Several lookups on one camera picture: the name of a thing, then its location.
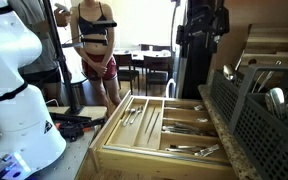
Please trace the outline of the white perforated robot table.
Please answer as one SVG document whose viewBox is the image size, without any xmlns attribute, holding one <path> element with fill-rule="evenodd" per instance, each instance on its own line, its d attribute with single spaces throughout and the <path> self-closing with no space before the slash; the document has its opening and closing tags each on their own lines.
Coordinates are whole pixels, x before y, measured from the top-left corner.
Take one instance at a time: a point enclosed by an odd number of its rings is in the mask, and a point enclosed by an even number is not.
<svg viewBox="0 0 288 180">
<path fill-rule="evenodd" d="M 96 130 L 90 128 L 74 142 L 68 142 L 64 153 L 48 167 L 27 180 L 75 180 Z"/>
</svg>

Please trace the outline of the chopstick in drawer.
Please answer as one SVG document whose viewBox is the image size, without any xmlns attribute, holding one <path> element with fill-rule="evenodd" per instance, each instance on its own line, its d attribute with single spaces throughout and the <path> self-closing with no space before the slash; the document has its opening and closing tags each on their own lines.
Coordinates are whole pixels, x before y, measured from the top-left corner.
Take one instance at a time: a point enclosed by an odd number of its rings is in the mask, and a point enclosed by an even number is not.
<svg viewBox="0 0 288 180">
<path fill-rule="evenodd" d="M 150 115 L 150 118 L 149 118 L 149 120 L 148 120 L 148 123 L 147 123 L 147 125 L 146 125 L 145 131 L 144 131 L 144 134 L 147 133 L 148 127 L 150 126 L 151 121 L 152 121 L 152 119 L 153 119 L 153 116 L 154 116 L 155 110 L 156 110 L 156 107 L 153 108 L 153 111 L 152 111 L 152 113 L 151 113 L 151 115 Z"/>
<path fill-rule="evenodd" d="M 152 136 L 152 134 L 153 134 L 153 131 L 154 131 L 154 129 L 155 129 L 155 126 L 156 126 L 156 124 L 157 124 L 157 121 L 158 121 L 159 118 L 160 118 L 160 114 L 161 114 L 161 112 L 158 112 L 158 113 L 157 113 L 157 116 L 156 116 L 155 121 L 154 121 L 154 123 L 153 123 L 153 126 L 152 126 L 152 128 L 151 128 L 149 137 L 148 137 L 148 139 L 147 139 L 147 144 L 149 143 L 149 141 L 150 141 L 150 139 L 151 139 L 151 136 Z"/>
</svg>

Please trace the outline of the spoon in drawer compartment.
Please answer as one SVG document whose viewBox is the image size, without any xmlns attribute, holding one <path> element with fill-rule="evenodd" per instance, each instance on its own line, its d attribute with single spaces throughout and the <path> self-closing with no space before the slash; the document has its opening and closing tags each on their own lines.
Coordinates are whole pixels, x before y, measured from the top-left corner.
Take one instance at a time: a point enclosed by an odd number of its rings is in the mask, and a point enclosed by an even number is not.
<svg viewBox="0 0 288 180">
<path fill-rule="evenodd" d="M 208 119 L 207 118 L 197 118 L 195 121 L 205 123 L 205 122 L 208 122 Z"/>
</svg>

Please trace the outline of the forks in compartment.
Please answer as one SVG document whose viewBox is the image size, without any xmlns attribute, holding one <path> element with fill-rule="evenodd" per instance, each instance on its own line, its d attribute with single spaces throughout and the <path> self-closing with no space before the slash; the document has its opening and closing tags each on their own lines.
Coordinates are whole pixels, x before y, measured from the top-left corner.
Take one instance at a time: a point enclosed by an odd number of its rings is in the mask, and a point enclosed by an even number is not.
<svg viewBox="0 0 288 180">
<path fill-rule="evenodd" d="M 179 153 L 186 153 L 192 154 L 195 156 L 206 157 L 212 154 L 214 151 L 219 150 L 220 146 L 218 144 L 203 147 L 203 146 L 190 146 L 190 145 L 169 145 L 166 148 L 166 151 L 170 152 L 179 152 Z"/>
<path fill-rule="evenodd" d="M 167 109 L 185 109 L 185 110 L 195 110 L 200 111 L 203 109 L 203 105 L 197 105 L 197 106 L 188 106 L 188 105 L 166 105 L 164 108 Z"/>
</svg>

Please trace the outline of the person in red shorts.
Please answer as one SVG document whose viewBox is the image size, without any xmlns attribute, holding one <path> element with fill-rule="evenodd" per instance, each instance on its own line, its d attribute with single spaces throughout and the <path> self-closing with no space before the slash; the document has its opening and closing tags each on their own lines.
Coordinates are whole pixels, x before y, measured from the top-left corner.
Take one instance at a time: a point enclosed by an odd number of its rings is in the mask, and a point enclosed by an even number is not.
<svg viewBox="0 0 288 180">
<path fill-rule="evenodd" d="M 83 73 L 96 92 L 100 105 L 117 107 L 120 102 L 116 61 L 113 56 L 115 32 L 113 27 L 94 27 L 93 23 L 112 21 L 113 12 L 99 0 L 82 0 L 71 8 L 70 22 L 73 43 L 82 42 L 75 51 L 82 59 Z"/>
</svg>

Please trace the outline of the dining chair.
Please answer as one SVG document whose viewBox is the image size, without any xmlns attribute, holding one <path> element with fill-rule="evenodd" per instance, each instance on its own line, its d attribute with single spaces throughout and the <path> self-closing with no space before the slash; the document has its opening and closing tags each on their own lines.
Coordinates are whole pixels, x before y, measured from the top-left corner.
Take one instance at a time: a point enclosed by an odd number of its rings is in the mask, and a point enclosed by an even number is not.
<svg viewBox="0 0 288 180">
<path fill-rule="evenodd" d="M 118 84 L 127 81 L 130 84 L 130 90 L 133 90 L 133 83 L 139 80 L 139 71 L 132 68 L 131 54 L 115 54 Z"/>
<path fill-rule="evenodd" d="M 151 85 L 166 85 L 172 78 L 173 59 L 171 57 L 144 57 L 145 95 Z"/>
</svg>

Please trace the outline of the dining chair right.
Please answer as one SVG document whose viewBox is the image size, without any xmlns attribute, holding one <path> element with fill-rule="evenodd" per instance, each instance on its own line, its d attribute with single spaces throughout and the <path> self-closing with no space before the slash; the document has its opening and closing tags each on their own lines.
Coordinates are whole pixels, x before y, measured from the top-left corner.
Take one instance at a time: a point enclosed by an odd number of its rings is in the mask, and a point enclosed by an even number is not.
<svg viewBox="0 0 288 180">
<path fill-rule="evenodd" d="M 166 85 L 172 78 L 173 59 L 171 57 L 144 57 L 145 95 L 151 85 Z"/>
</svg>

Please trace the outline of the knives in middle compartment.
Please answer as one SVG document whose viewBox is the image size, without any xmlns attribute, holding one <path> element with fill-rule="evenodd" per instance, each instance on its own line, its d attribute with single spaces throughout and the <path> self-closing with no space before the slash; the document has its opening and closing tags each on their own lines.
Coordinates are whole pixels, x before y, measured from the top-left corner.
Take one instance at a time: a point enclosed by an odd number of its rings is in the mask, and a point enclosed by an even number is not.
<svg viewBox="0 0 288 180">
<path fill-rule="evenodd" d="M 195 134 L 200 136 L 216 136 L 214 131 L 203 131 L 197 127 L 185 125 L 176 122 L 174 125 L 163 125 L 162 130 L 165 132 L 174 132 L 182 134 Z"/>
</svg>

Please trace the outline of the forks in front compartment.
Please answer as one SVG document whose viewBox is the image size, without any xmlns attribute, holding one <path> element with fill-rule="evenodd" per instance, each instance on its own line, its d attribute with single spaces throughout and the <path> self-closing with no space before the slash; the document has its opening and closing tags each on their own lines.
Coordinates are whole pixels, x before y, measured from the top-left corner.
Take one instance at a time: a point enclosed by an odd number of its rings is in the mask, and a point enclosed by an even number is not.
<svg viewBox="0 0 288 180">
<path fill-rule="evenodd" d="M 203 147 L 203 146 L 190 146 L 190 145 L 169 145 L 166 148 L 166 151 L 170 152 L 179 152 L 179 153 L 186 153 L 192 154 L 195 156 L 206 157 L 212 154 L 214 151 L 219 150 L 220 146 L 218 144 Z"/>
</svg>

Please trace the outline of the silver spoon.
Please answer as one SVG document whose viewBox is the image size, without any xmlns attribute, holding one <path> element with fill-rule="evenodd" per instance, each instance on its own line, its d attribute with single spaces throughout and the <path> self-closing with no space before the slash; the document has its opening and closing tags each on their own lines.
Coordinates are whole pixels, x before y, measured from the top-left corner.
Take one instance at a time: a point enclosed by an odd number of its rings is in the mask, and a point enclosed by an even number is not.
<svg viewBox="0 0 288 180">
<path fill-rule="evenodd" d="M 223 66 L 223 75 L 229 81 L 234 81 L 236 79 L 236 73 L 231 65 Z"/>
</svg>

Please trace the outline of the wooden cutlery drawer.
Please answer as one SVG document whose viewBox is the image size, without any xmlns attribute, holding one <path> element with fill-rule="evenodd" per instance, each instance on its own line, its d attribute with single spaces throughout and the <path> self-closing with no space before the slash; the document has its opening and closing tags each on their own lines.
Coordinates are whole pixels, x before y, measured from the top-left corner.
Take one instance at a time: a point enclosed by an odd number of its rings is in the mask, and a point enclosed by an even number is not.
<svg viewBox="0 0 288 180">
<path fill-rule="evenodd" d="M 166 105 L 203 105 L 200 111 L 167 109 Z M 135 122 L 127 126 L 123 122 L 131 108 L 143 106 Z M 156 107 L 153 119 L 144 134 L 146 125 Z M 149 143 L 151 128 L 161 112 Z M 196 122 L 197 118 L 207 118 L 208 122 Z M 163 125 L 176 122 L 197 127 L 203 131 L 214 131 L 216 136 L 200 136 L 165 132 Z M 219 150 L 206 157 L 166 151 L 169 145 L 194 145 L 209 147 L 218 144 Z M 170 180 L 236 180 L 230 160 L 225 152 L 217 130 L 204 103 L 199 100 L 181 100 L 165 97 L 135 96 L 128 93 L 110 116 L 99 135 L 90 145 L 90 154 L 95 168 L 140 173 Z"/>
</svg>

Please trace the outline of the forks in rear compartment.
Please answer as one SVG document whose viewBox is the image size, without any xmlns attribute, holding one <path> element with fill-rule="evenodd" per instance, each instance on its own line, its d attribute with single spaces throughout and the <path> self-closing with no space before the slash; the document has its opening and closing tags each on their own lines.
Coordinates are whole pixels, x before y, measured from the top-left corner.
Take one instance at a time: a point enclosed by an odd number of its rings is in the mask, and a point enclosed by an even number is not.
<svg viewBox="0 0 288 180">
<path fill-rule="evenodd" d="M 195 110 L 200 111 L 203 109 L 203 105 L 197 105 L 197 106 L 188 106 L 188 105 L 166 105 L 164 108 L 167 109 L 185 109 L 185 110 Z"/>
</svg>

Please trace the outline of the dining chair left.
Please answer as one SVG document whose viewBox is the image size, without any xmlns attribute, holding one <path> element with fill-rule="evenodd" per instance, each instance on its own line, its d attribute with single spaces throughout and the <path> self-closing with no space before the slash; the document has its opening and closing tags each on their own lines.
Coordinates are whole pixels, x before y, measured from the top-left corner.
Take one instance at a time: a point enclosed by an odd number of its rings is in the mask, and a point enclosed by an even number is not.
<svg viewBox="0 0 288 180">
<path fill-rule="evenodd" d="M 130 84 L 130 90 L 133 90 L 133 83 L 139 80 L 139 71 L 132 68 L 131 54 L 115 54 L 118 84 L 127 81 Z"/>
</svg>

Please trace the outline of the spoons in rack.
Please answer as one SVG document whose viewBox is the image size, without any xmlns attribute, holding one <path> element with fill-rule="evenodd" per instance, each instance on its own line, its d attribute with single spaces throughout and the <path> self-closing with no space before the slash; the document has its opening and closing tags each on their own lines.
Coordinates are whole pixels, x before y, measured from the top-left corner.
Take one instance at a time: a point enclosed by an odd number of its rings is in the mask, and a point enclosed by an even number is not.
<svg viewBox="0 0 288 180">
<path fill-rule="evenodd" d="M 288 128 L 288 102 L 281 88 L 275 87 L 265 94 L 268 111 Z"/>
</svg>

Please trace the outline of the black tripod pole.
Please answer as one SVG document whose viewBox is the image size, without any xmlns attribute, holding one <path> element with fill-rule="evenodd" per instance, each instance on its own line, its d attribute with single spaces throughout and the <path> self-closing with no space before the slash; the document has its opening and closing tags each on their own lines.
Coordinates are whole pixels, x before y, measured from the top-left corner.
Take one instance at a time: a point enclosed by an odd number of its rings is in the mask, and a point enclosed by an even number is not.
<svg viewBox="0 0 288 180">
<path fill-rule="evenodd" d="M 50 28 L 49 34 L 52 39 L 52 43 L 56 53 L 56 60 L 59 62 L 59 66 L 64 79 L 66 97 L 69 104 L 69 109 L 66 111 L 66 114 L 77 115 L 81 112 L 82 107 L 77 104 L 76 98 L 73 93 L 73 88 L 69 79 L 68 67 L 66 65 L 66 57 L 62 50 L 62 45 L 59 39 L 54 13 L 50 4 L 50 0 L 42 1 L 44 3 L 45 13 Z"/>
</svg>

